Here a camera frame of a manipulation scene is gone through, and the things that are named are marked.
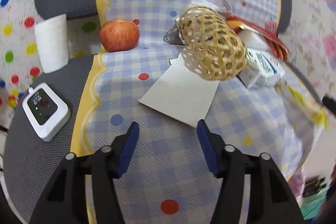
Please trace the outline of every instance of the blue gripper pad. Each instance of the blue gripper pad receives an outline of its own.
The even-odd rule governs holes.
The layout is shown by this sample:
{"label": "blue gripper pad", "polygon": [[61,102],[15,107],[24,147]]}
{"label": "blue gripper pad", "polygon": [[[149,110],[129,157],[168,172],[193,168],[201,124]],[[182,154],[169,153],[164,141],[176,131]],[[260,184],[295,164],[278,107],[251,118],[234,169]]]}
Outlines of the blue gripper pad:
{"label": "blue gripper pad", "polygon": [[216,152],[211,144],[209,139],[210,131],[205,124],[204,120],[200,120],[197,123],[197,137],[199,143],[201,144],[205,161],[207,162],[207,166],[209,171],[217,177],[219,174],[218,171],[218,164],[217,164],[217,155]]}
{"label": "blue gripper pad", "polygon": [[135,146],[137,145],[137,141],[139,139],[139,124],[137,122],[133,122],[126,135],[128,135],[128,138],[124,147],[120,151],[119,166],[117,169],[119,177],[127,172],[128,166],[131,162]]}

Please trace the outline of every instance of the white paper card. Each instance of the white paper card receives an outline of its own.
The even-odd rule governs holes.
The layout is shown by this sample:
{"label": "white paper card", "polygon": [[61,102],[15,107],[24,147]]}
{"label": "white paper card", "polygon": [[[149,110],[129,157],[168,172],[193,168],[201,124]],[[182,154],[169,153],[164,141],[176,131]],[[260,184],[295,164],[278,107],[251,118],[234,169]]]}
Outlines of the white paper card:
{"label": "white paper card", "polygon": [[165,115],[194,128],[205,119],[219,81],[203,79],[197,70],[191,71],[191,55],[180,53],[171,60],[170,68],[139,100]]}

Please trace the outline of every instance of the polka dot wall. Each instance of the polka dot wall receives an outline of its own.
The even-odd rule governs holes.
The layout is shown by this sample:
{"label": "polka dot wall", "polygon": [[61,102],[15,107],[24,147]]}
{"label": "polka dot wall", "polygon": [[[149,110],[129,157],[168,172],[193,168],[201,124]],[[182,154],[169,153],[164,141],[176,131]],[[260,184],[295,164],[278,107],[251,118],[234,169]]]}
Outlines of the polka dot wall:
{"label": "polka dot wall", "polygon": [[[15,107],[43,72],[34,25],[43,21],[34,0],[0,0],[0,125],[9,127]],[[100,50],[98,16],[68,21],[71,56]]]}

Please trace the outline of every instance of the woven basket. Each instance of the woven basket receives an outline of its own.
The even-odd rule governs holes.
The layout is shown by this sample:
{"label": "woven basket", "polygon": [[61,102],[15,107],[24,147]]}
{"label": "woven basket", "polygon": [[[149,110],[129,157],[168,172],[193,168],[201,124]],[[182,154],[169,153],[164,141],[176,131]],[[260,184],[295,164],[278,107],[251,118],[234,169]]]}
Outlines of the woven basket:
{"label": "woven basket", "polygon": [[178,29],[208,79],[233,78],[246,66],[244,43],[211,8],[190,7],[180,16]]}

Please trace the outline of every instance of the white electronic device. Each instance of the white electronic device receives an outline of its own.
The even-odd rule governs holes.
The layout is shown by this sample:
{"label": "white electronic device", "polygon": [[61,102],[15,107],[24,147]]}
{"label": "white electronic device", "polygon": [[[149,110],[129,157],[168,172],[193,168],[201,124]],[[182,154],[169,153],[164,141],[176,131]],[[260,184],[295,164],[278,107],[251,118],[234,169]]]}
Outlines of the white electronic device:
{"label": "white electronic device", "polygon": [[49,142],[69,120],[70,110],[46,83],[29,88],[28,92],[23,109],[37,135]]}

